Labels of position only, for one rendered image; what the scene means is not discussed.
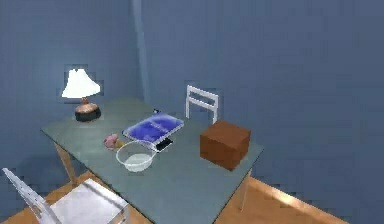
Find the brown carton box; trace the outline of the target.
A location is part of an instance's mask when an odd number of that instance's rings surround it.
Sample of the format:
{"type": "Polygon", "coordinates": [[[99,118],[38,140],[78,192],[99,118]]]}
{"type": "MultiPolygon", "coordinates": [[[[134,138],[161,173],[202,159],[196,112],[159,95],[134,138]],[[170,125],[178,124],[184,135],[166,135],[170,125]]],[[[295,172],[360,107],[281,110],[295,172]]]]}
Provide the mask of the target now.
{"type": "Polygon", "coordinates": [[[248,153],[251,131],[218,120],[200,134],[200,157],[233,171],[248,153]]]}

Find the clear glass bowl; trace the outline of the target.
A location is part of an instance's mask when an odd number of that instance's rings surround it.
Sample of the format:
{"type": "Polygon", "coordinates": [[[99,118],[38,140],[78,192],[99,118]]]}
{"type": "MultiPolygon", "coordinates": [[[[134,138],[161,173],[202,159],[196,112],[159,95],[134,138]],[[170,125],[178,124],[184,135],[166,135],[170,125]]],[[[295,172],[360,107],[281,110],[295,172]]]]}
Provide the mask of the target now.
{"type": "Polygon", "coordinates": [[[124,144],[116,152],[116,160],[130,172],[141,172],[151,166],[156,146],[148,141],[135,140],[124,144]]]}

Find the grey-green table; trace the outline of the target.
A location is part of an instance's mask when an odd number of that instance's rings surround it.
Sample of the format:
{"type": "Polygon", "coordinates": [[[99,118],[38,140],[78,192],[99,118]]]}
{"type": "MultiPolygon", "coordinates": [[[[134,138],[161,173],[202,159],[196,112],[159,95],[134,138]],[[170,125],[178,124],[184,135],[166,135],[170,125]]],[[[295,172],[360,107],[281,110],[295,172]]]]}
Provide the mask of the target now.
{"type": "Polygon", "coordinates": [[[187,120],[148,169],[133,173],[103,139],[149,117],[153,107],[128,97],[102,105],[101,111],[93,122],[66,118],[42,131],[153,224],[213,224],[263,152],[252,142],[236,169],[228,171],[200,157],[204,126],[187,120]]]}

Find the pink small object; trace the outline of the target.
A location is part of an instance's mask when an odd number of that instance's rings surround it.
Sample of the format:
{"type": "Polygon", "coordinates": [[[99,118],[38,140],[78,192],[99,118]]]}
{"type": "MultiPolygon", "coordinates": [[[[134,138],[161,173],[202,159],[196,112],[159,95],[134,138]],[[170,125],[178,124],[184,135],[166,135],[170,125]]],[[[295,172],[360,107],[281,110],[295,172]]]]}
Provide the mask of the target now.
{"type": "Polygon", "coordinates": [[[104,146],[110,150],[121,148],[124,145],[124,142],[119,139],[117,134],[106,136],[103,143],[104,146]]]}

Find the white shade table lamp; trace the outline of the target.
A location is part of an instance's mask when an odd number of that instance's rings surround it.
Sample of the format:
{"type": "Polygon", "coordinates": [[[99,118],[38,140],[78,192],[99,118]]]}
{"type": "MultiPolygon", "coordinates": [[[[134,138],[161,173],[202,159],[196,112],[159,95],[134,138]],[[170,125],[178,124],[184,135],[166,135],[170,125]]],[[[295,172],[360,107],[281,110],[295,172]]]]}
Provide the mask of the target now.
{"type": "Polygon", "coordinates": [[[67,99],[80,99],[81,104],[75,108],[75,119],[79,122],[90,122],[101,116],[101,110],[88,100],[101,91],[101,87],[93,81],[84,69],[71,69],[61,96],[67,99]]]}

